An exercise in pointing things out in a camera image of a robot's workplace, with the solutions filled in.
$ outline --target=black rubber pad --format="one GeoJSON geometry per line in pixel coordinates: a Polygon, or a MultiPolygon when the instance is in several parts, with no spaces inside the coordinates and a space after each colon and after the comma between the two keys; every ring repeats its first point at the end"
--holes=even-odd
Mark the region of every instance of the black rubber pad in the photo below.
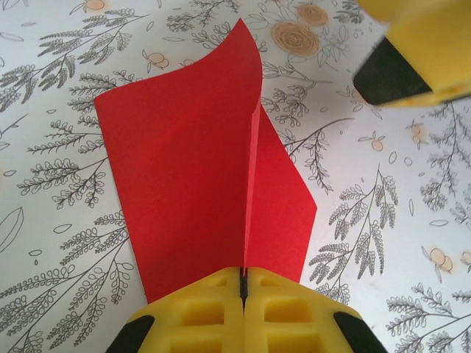
{"type": "Polygon", "coordinates": [[[247,297],[249,295],[249,286],[247,282],[248,273],[249,273],[248,268],[245,269],[245,274],[244,274],[244,269],[241,268],[241,272],[239,276],[240,276],[240,281],[241,281],[240,296],[242,298],[242,310],[245,310],[245,301],[247,300],[247,297]]]}
{"type": "Polygon", "coordinates": [[[128,322],[108,347],[106,353],[138,353],[153,324],[154,318],[150,315],[128,322]]]}
{"type": "Polygon", "coordinates": [[[427,83],[387,38],[382,39],[361,66],[353,78],[353,85],[372,105],[431,92],[427,83]]]}
{"type": "Polygon", "coordinates": [[[333,314],[354,353],[388,353],[366,322],[350,314],[333,314]]]}

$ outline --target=botanical print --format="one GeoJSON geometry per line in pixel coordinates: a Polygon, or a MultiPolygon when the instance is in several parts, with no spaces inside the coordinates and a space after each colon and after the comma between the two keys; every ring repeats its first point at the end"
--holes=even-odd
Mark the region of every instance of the botanical print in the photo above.
{"type": "Polygon", "coordinates": [[[471,252],[463,252],[460,261],[468,267],[468,274],[471,274],[471,252]]]}
{"type": "MultiPolygon", "coordinates": [[[[422,283],[411,290],[416,298],[396,296],[387,301],[389,311],[397,317],[386,328],[392,337],[402,336],[394,352],[470,352],[471,312],[460,310],[462,314],[455,314],[456,308],[444,301],[442,292],[425,290],[422,283]]],[[[451,296],[469,308],[471,291],[461,290],[451,296]]]]}
{"type": "Polygon", "coordinates": [[[123,51],[132,37],[122,32],[132,22],[145,18],[136,15],[134,9],[108,10],[104,15],[94,15],[83,20],[81,29],[53,33],[41,38],[38,56],[56,56],[49,64],[40,68],[22,65],[2,74],[0,78],[0,113],[21,99],[24,104],[32,94],[41,89],[61,88],[74,77],[76,64],[103,63],[116,50],[123,51]],[[79,49],[88,49],[80,55],[79,49]]]}
{"type": "Polygon", "coordinates": [[[172,32],[187,32],[194,28],[194,22],[200,26],[206,26],[217,15],[216,10],[221,6],[228,7],[231,11],[237,13],[240,4],[236,0],[191,0],[192,7],[197,7],[194,13],[182,13],[180,15],[171,15],[167,18],[167,27],[172,32]]]}
{"type": "Polygon", "coordinates": [[[356,88],[350,88],[350,86],[348,85],[345,91],[337,90],[336,93],[342,97],[350,99],[350,103],[353,103],[353,112],[359,112],[364,107],[366,107],[371,111],[371,113],[375,114],[379,119],[383,120],[383,117],[380,114],[381,109],[367,103],[360,95],[360,93],[356,90],[356,88]]]}
{"type": "Polygon", "coordinates": [[[338,63],[341,57],[346,58],[350,51],[346,44],[348,28],[341,26],[338,34],[330,33],[328,14],[317,5],[294,7],[279,1],[273,1],[273,4],[276,8],[269,10],[267,4],[259,3],[261,12],[245,18],[247,26],[254,30],[270,26],[273,43],[287,53],[290,63],[316,58],[320,68],[327,65],[337,71],[332,65],[338,63]]]}
{"type": "Polygon", "coordinates": [[[142,51],[142,57],[147,60],[147,73],[152,70],[152,67],[163,70],[170,65],[169,60],[161,53],[147,54],[145,50],[142,51]]]}
{"type": "Polygon", "coordinates": [[[333,191],[332,187],[327,183],[327,178],[330,176],[322,167],[322,151],[327,151],[329,143],[325,140],[325,132],[329,126],[336,124],[340,121],[352,120],[351,118],[343,118],[336,121],[332,121],[329,124],[324,125],[323,127],[312,132],[305,138],[297,139],[294,133],[290,129],[285,129],[284,131],[278,131],[278,136],[283,141],[283,146],[285,147],[286,152],[288,152],[289,157],[295,163],[297,161],[297,154],[301,152],[302,149],[309,151],[309,158],[305,160],[304,166],[309,168],[311,175],[308,177],[308,180],[313,180],[317,183],[321,189],[325,191],[328,195],[329,191],[333,191]]]}
{"type": "Polygon", "coordinates": [[[348,304],[350,289],[342,281],[342,275],[352,261],[358,266],[358,279],[367,269],[370,276],[377,270],[380,274],[384,272],[383,230],[394,228],[399,200],[392,176],[384,176],[379,167],[370,189],[355,184],[342,192],[340,199],[344,203],[329,219],[329,225],[335,224],[333,235],[337,241],[322,246],[319,254],[309,261],[313,268],[309,280],[317,285],[322,283],[315,288],[319,293],[348,304]],[[355,237],[347,238],[353,232],[355,237]]]}
{"type": "Polygon", "coordinates": [[[428,145],[428,134],[423,123],[417,123],[415,119],[406,126],[412,135],[412,142],[417,144],[417,149],[420,150],[422,145],[428,145]]]}
{"type": "Polygon", "coordinates": [[[120,260],[120,251],[129,238],[123,213],[102,216],[94,223],[96,227],[63,243],[60,250],[67,255],[60,266],[0,292],[0,332],[18,337],[9,352],[42,353],[67,340],[78,346],[93,332],[104,310],[123,299],[134,270],[133,264],[120,260]],[[98,254],[98,259],[84,271],[76,270],[74,263],[88,252],[98,254]],[[40,292],[33,290],[39,287],[40,292]],[[68,292],[75,293],[68,312],[55,327],[39,330],[50,309],[64,302],[68,292]]]}
{"type": "Polygon", "coordinates": [[[8,246],[16,239],[23,222],[24,212],[22,207],[8,213],[0,222],[0,254],[7,250],[8,246]]]}
{"type": "Polygon", "coordinates": [[[381,152],[383,151],[383,141],[384,139],[386,138],[386,136],[376,136],[376,131],[373,131],[371,137],[370,136],[364,136],[362,138],[359,138],[358,139],[358,142],[364,142],[364,141],[368,141],[370,142],[371,141],[371,148],[376,151],[376,152],[381,152]]]}
{"type": "Polygon", "coordinates": [[[332,83],[331,81],[309,79],[291,63],[286,63],[284,66],[275,66],[268,61],[264,61],[263,78],[276,79],[278,77],[293,79],[296,84],[289,86],[288,92],[275,88],[272,98],[262,97],[262,105],[267,113],[280,112],[281,107],[285,105],[283,114],[277,116],[275,120],[280,124],[289,123],[291,127],[300,126],[300,118],[309,113],[309,109],[303,103],[308,97],[308,91],[319,83],[332,83]]]}
{"type": "Polygon", "coordinates": [[[433,248],[428,252],[424,247],[422,247],[422,252],[425,257],[434,264],[436,277],[440,283],[442,283],[442,272],[451,274],[451,270],[453,270],[453,261],[439,248],[433,248]]]}
{"type": "Polygon", "coordinates": [[[463,192],[464,203],[456,202],[454,208],[450,208],[450,212],[455,216],[455,222],[463,224],[471,231],[471,184],[468,184],[468,190],[463,192]]]}
{"type": "Polygon", "coordinates": [[[15,122],[13,122],[12,124],[8,125],[7,127],[5,127],[4,129],[1,129],[0,128],[0,151],[6,149],[7,147],[10,146],[10,143],[8,143],[6,141],[6,139],[4,138],[4,136],[7,134],[8,130],[10,129],[17,129],[18,128],[18,123],[20,121],[22,121],[24,118],[26,118],[28,116],[28,114],[25,114],[23,116],[21,116],[20,118],[18,118],[15,122]]]}
{"type": "MultiPolygon", "coordinates": [[[[202,44],[203,48],[214,50],[224,41],[224,39],[226,39],[231,30],[231,25],[226,21],[220,26],[218,24],[215,25],[213,28],[213,34],[208,34],[208,32],[203,29],[198,33],[191,33],[191,37],[193,37],[193,42],[202,44]]],[[[253,39],[257,43],[258,51],[260,53],[268,51],[265,40],[259,41],[257,35],[253,35],[253,39]]]]}
{"type": "Polygon", "coordinates": [[[79,10],[82,10],[84,13],[87,13],[87,11],[99,12],[100,10],[104,10],[106,7],[107,0],[85,0],[74,7],[69,15],[79,10]]]}
{"type": "Polygon", "coordinates": [[[85,165],[79,165],[69,158],[47,158],[43,163],[37,163],[31,168],[33,177],[25,179],[18,188],[21,195],[36,194],[40,190],[51,188],[60,192],[52,197],[57,209],[64,205],[73,206],[77,201],[83,201],[88,207],[93,208],[99,201],[99,197],[105,192],[106,173],[109,170],[108,157],[106,156],[104,141],[99,122],[95,116],[93,99],[101,93],[135,82],[133,74],[127,74],[125,70],[114,71],[115,77],[81,74],[80,81],[86,85],[70,88],[72,99],[68,106],[72,110],[79,111],[82,115],[74,126],[61,120],[51,122],[51,133],[45,136],[50,142],[28,148],[28,152],[49,156],[62,149],[75,149],[79,154],[98,155],[96,160],[85,165]]]}
{"type": "Polygon", "coordinates": [[[1,1],[1,9],[3,11],[5,11],[5,10],[8,10],[8,9],[11,9],[12,7],[14,7],[15,5],[20,4],[20,3],[22,3],[24,6],[28,7],[28,5],[29,5],[28,1],[29,0],[2,0],[1,1]]]}
{"type": "Polygon", "coordinates": [[[348,22],[360,24],[365,19],[364,11],[357,4],[356,0],[342,0],[341,8],[342,10],[336,11],[336,15],[333,18],[342,24],[348,22]]]}
{"type": "Polygon", "coordinates": [[[436,177],[420,188],[424,203],[432,211],[445,208],[449,197],[456,197],[460,178],[458,166],[471,169],[471,132],[467,125],[467,107],[458,109],[454,103],[447,103],[433,110],[429,116],[440,121],[446,121],[447,126],[442,133],[430,134],[433,145],[439,148],[428,158],[430,167],[436,172],[436,177]]]}

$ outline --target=yellow clip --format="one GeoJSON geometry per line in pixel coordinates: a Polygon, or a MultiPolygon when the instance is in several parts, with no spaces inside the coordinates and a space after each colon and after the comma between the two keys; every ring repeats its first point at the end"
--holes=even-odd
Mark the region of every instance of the yellow clip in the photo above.
{"type": "Polygon", "coordinates": [[[368,103],[432,106],[471,95],[470,0],[358,3],[374,19],[389,24],[383,41],[391,46],[380,43],[354,78],[368,103]]]}

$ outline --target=orange flower illustration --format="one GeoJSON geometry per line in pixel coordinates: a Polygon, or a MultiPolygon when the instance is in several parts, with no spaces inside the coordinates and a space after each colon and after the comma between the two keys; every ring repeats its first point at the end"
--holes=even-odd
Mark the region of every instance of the orange flower illustration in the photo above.
{"type": "Polygon", "coordinates": [[[147,63],[147,73],[150,72],[152,66],[163,70],[167,66],[169,66],[169,61],[161,54],[161,53],[152,53],[147,54],[145,50],[142,51],[142,56],[148,60],[147,63]]]}
{"type": "Polygon", "coordinates": [[[317,35],[305,24],[281,22],[272,28],[272,38],[281,50],[297,55],[310,57],[319,50],[317,35]]]}
{"type": "Polygon", "coordinates": [[[324,9],[311,4],[299,6],[297,14],[310,26],[322,26],[326,24],[329,19],[324,9]]]}
{"type": "Polygon", "coordinates": [[[74,7],[70,15],[80,9],[82,9],[84,13],[87,13],[87,11],[95,11],[95,12],[105,11],[107,8],[108,8],[107,0],[85,0],[84,2],[74,7]]]}

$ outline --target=orange berry illustration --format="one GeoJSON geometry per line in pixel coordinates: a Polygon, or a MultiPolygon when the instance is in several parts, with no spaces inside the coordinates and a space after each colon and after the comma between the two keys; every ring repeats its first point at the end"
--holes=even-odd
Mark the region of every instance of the orange berry illustration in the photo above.
{"type": "Polygon", "coordinates": [[[105,7],[105,2],[103,0],[87,0],[85,2],[85,7],[89,10],[101,10],[105,7]]]}
{"type": "Polygon", "coordinates": [[[376,152],[381,152],[383,151],[383,143],[381,142],[384,140],[386,136],[379,136],[376,137],[376,131],[373,131],[373,134],[371,137],[364,137],[364,138],[359,138],[358,142],[361,141],[371,141],[371,147],[376,151],[376,152]]]}
{"type": "Polygon", "coordinates": [[[445,263],[446,257],[445,253],[439,248],[435,248],[430,252],[431,260],[439,265],[443,265],[445,263]]]}

